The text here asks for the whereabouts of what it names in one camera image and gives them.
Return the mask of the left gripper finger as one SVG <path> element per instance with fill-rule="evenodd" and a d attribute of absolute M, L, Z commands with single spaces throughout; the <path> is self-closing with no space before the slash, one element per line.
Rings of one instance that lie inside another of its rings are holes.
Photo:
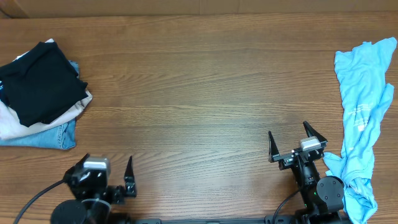
<path fill-rule="evenodd" d="M 83 158 L 82 159 L 80 159 L 76 164 L 75 164 L 75 167 L 76 168 L 83 168 L 83 166 L 84 166 L 84 162 L 87 160 L 87 158 L 89 158 L 89 154 L 87 153 L 87 154 L 85 154 L 84 156 L 83 156 Z"/>
<path fill-rule="evenodd" d="M 129 160 L 127 162 L 126 170 L 124 173 L 124 182 L 125 182 L 126 187 L 127 186 L 132 187 L 135 185 L 132 156 L 129 157 Z"/>

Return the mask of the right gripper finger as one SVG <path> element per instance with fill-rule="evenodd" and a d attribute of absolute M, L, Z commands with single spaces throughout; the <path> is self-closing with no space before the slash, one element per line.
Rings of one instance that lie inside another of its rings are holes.
<path fill-rule="evenodd" d="M 305 128 L 305 132 L 307 136 L 310 137 L 316 137 L 321 145 L 326 145 L 327 144 L 327 139 L 322 136 L 319 132 L 317 132 L 307 121 L 303 122 L 303 126 Z"/>
<path fill-rule="evenodd" d="M 269 159 L 275 159 L 276 157 L 280 156 L 280 154 L 271 131 L 268 132 L 268 137 L 269 137 Z"/>

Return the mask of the black t-shirt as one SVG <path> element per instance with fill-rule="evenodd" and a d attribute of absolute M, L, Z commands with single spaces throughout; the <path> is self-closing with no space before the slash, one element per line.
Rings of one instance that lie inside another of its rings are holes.
<path fill-rule="evenodd" d="M 85 99 L 87 83 L 78 78 L 56 42 L 39 42 L 19 59 L 1 67 L 7 105 L 21 125 L 50 124 Z"/>

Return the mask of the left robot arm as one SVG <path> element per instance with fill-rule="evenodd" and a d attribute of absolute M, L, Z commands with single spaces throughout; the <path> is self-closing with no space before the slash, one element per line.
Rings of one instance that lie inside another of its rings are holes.
<path fill-rule="evenodd" d="M 109 185 L 110 161 L 105 157 L 86 154 L 69 168 L 63 181 L 73 200 L 60 203 L 53 210 L 51 224 L 131 224 L 126 213 L 113 213 L 113 205 L 121 205 L 126 198 L 137 196 L 136 182 L 130 157 L 124 173 L 124 185 Z"/>

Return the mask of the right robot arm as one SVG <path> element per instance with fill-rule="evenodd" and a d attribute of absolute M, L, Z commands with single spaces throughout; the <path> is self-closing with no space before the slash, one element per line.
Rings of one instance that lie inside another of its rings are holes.
<path fill-rule="evenodd" d="M 298 189 L 289 195 L 275 210 L 271 223 L 344 223 L 340 211 L 343 204 L 343 181 L 335 176 L 320 177 L 315 161 L 324 156 L 327 139 L 307 122 L 303 122 L 307 137 L 299 141 L 299 147 L 288 154 L 280 154 L 271 132 L 269 138 L 269 162 L 277 162 L 280 170 L 290 169 Z M 288 221 L 279 215 L 282 207 L 300 194 L 304 209 L 297 210 Z"/>

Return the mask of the blue denim jeans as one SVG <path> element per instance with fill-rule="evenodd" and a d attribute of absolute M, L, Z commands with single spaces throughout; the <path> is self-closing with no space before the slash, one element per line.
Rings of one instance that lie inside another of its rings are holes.
<path fill-rule="evenodd" d="M 69 149 L 75 147 L 75 122 L 62 124 L 55 128 L 21 138 L 2 140 L 3 146 L 31 146 L 54 149 Z"/>

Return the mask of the light blue t-shirt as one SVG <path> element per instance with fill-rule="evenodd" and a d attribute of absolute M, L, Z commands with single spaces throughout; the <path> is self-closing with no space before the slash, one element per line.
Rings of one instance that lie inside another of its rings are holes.
<path fill-rule="evenodd" d="M 344 136 L 340 155 L 327 152 L 323 161 L 326 174 L 339 177 L 345 185 L 344 211 L 352 223 L 367 223 L 378 208 L 371 184 L 373 146 L 394 97 L 394 86 L 386 83 L 386 72 L 396 47 L 397 40 L 390 37 L 335 54 Z"/>

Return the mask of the black patterned folded shirt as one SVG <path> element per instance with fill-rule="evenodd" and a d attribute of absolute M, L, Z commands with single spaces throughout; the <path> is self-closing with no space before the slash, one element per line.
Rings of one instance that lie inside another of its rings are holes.
<path fill-rule="evenodd" d="M 6 106 L 9 105 L 9 100 L 8 100 L 8 97 L 7 97 L 6 93 L 5 93 L 5 91 L 4 91 L 4 85 L 3 85 L 2 82 L 1 82 L 1 84 L 0 84 L 0 100 L 1 100 Z"/>

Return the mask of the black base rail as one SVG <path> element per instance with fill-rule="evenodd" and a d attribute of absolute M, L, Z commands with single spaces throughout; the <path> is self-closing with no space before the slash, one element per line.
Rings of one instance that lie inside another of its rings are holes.
<path fill-rule="evenodd" d="M 158 218 L 131 220 L 131 224 L 294 224 L 297 221 L 293 215 L 278 215 L 273 222 L 273 216 L 264 218 L 227 218 L 227 219 L 192 219 L 192 220 L 161 220 Z"/>

